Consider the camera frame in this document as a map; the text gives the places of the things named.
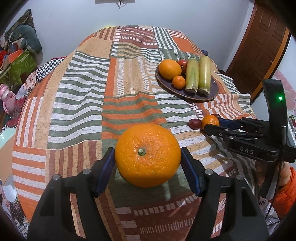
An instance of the red grape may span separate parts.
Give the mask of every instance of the red grape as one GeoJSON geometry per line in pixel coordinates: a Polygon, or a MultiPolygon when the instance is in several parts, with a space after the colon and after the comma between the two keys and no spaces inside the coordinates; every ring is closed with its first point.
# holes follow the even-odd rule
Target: red grape
{"type": "Polygon", "coordinates": [[[215,116],[215,117],[217,117],[218,119],[220,119],[221,118],[221,115],[219,115],[219,114],[217,114],[217,113],[215,113],[215,114],[212,114],[213,116],[215,116]]]}
{"type": "Polygon", "coordinates": [[[193,130],[198,130],[202,126],[202,122],[200,119],[191,119],[188,126],[193,130]]]}

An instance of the person's hand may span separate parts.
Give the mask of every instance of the person's hand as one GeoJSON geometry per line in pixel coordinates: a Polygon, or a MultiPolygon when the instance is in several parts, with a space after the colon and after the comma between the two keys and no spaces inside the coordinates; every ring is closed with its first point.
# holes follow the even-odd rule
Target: person's hand
{"type": "MultiPolygon", "coordinates": [[[[260,161],[256,161],[255,168],[256,168],[256,177],[258,179],[258,185],[261,186],[265,180],[267,164],[262,163],[260,161]]],[[[283,162],[281,164],[281,174],[279,178],[278,187],[285,186],[289,182],[290,177],[291,177],[290,165],[288,162],[283,162]]]]}

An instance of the patchwork tablecloth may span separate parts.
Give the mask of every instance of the patchwork tablecloth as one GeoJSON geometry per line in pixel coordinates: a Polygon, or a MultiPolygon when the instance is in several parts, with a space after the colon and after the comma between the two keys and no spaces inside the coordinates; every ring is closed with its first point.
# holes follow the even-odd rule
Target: patchwork tablecloth
{"type": "MultiPolygon", "coordinates": [[[[181,99],[155,78],[163,59],[201,55],[181,32],[122,26],[90,35],[66,57],[32,90],[17,128],[13,175],[28,220],[54,174],[69,177],[90,168],[124,130],[142,122],[167,128],[206,168],[226,176],[242,174],[254,191],[252,160],[227,152],[221,139],[187,126],[190,119],[212,113],[252,118],[250,96],[240,94],[214,63],[211,74],[219,94],[210,102],[181,99]]],[[[116,172],[96,203],[112,240],[183,240],[200,199],[180,167],[168,182],[148,189],[126,183],[116,172]]],[[[224,204],[221,195],[213,236],[221,229],[224,204]]],[[[71,207],[76,232],[84,237],[75,195],[71,207]]]]}

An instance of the mandarin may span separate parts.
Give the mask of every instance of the mandarin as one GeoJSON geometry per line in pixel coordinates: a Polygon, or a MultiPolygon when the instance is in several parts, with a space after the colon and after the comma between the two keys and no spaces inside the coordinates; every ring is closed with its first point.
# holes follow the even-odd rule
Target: mandarin
{"type": "Polygon", "coordinates": [[[212,124],[212,125],[219,125],[219,120],[217,117],[215,117],[214,115],[206,115],[203,119],[202,119],[202,129],[204,129],[206,124],[212,124]]]}
{"type": "Polygon", "coordinates": [[[150,123],[137,124],[122,133],[115,147],[121,176],[138,187],[154,187],[177,171],[181,149],[167,129],[150,123]]]}
{"type": "Polygon", "coordinates": [[[186,80],[184,79],[183,76],[177,75],[176,77],[173,78],[172,84],[175,89],[180,90],[184,88],[186,84],[186,80]]]}

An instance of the dark brown plate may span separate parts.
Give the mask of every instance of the dark brown plate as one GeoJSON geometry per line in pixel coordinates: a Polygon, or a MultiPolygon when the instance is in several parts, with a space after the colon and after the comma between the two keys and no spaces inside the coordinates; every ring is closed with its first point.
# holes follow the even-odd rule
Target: dark brown plate
{"type": "Polygon", "coordinates": [[[197,100],[200,102],[207,102],[210,100],[213,100],[217,94],[218,94],[218,85],[216,83],[216,81],[211,77],[211,90],[210,90],[210,94],[209,95],[201,95],[201,94],[197,94],[197,93],[188,93],[185,91],[185,89],[181,89],[181,90],[177,90],[173,87],[172,82],[163,78],[158,70],[158,66],[155,70],[155,77],[158,80],[159,83],[161,83],[163,85],[163,87],[165,87],[166,89],[174,92],[175,94],[188,98],[188,99],[192,99],[192,100],[197,100]]]}

